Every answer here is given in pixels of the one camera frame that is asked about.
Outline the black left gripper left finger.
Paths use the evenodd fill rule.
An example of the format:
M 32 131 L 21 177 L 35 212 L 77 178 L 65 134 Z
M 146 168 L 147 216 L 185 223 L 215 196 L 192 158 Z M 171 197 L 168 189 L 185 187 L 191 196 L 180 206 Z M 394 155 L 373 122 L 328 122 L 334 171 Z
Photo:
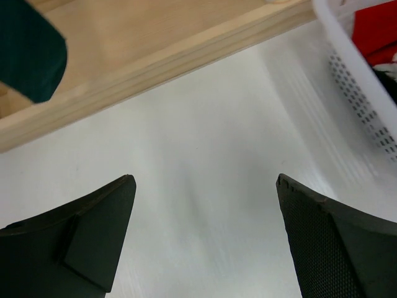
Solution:
M 132 175 L 1 229 L 1 297 L 105 297 L 136 194 Z

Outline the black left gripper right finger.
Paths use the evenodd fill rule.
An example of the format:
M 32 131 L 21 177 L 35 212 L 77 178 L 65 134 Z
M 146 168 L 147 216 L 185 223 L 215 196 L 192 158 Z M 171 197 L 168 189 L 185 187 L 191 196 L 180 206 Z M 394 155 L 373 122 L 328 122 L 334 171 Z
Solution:
M 396 223 L 276 181 L 302 297 L 396 297 Z

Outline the red green christmas sock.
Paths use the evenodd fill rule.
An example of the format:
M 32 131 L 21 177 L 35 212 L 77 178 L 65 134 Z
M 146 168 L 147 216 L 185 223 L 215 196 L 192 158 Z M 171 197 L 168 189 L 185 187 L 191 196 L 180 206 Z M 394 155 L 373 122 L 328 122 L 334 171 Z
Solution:
M 1 1 L 1 82 L 33 103 L 49 101 L 68 61 L 66 40 L 27 1 Z

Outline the white perforated plastic basket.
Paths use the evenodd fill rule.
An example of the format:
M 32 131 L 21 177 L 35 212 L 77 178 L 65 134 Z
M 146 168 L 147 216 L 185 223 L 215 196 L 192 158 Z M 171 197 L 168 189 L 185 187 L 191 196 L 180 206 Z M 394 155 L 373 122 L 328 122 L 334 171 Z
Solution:
M 378 151 L 396 164 L 396 103 L 354 45 L 355 13 L 385 1 L 313 1 L 332 78 Z

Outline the dark clothes in basket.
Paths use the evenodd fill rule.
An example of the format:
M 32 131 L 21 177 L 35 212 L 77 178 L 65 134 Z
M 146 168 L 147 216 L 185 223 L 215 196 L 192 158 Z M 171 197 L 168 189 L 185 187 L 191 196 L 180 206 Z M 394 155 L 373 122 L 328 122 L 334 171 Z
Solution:
M 384 71 L 378 71 L 375 68 L 373 69 L 376 77 L 378 78 L 379 82 L 383 85 L 386 89 L 387 93 L 390 95 L 394 103 L 397 103 L 397 86 L 396 81 L 387 75 Z

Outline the wooden clothes rack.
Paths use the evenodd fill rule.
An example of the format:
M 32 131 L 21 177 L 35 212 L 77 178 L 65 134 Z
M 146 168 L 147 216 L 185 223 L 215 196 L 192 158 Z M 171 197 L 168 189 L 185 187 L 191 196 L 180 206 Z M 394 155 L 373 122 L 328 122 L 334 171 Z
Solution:
M 310 1 L 33 1 L 64 35 L 65 75 L 31 104 L 1 87 L 5 152 L 313 20 Z

